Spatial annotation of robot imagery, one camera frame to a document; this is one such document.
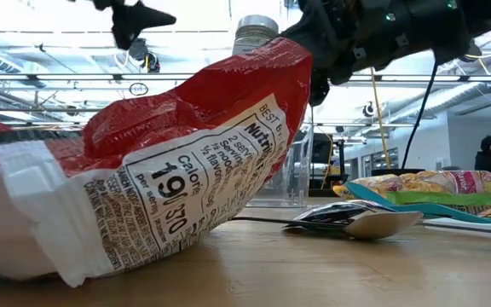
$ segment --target green bag trim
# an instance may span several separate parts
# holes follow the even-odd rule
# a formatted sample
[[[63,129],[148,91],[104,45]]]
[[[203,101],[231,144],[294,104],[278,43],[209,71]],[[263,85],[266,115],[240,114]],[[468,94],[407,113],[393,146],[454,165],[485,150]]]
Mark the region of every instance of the green bag trim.
[[[386,199],[396,205],[434,203],[439,205],[491,206],[491,193],[451,194],[437,192],[387,192]]]

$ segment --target nutrition label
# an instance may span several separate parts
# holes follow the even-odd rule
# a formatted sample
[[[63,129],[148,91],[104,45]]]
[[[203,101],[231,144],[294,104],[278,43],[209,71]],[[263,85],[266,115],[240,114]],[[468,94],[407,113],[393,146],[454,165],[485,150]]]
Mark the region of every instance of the nutrition label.
[[[285,114],[269,96],[214,130],[144,148],[84,185],[115,270],[179,252],[228,221],[286,154]]]

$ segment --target wooden table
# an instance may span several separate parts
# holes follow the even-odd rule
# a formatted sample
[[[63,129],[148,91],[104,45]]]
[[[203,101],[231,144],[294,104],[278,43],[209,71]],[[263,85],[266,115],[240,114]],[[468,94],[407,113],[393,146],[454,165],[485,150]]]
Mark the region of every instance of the wooden table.
[[[242,214],[293,217],[293,209]],[[231,222],[202,243],[128,274],[0,281],[0,306],[434,307],[491,305],[491,240],[424,229],[378,243],[287,235]]]

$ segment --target red chip bag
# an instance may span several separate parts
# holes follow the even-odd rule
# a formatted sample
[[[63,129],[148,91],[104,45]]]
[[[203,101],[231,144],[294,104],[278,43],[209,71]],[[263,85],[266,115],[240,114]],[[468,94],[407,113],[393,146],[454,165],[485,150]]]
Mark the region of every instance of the red chip bag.
[[[116,101],[83,134],[0,133],[10,198],[72,287],[179,252],[279,169],[310,69],[310,54],[282,38],[164,94]]]

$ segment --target metal canister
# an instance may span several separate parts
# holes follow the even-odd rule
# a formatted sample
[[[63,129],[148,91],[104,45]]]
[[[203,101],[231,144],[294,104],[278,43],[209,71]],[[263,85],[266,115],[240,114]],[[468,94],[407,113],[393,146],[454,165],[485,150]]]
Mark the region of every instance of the metal canister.
[[[278,24],[263,15],[248,15],[238,22],[233,55],[241,55],[263,46],[278,35]]]

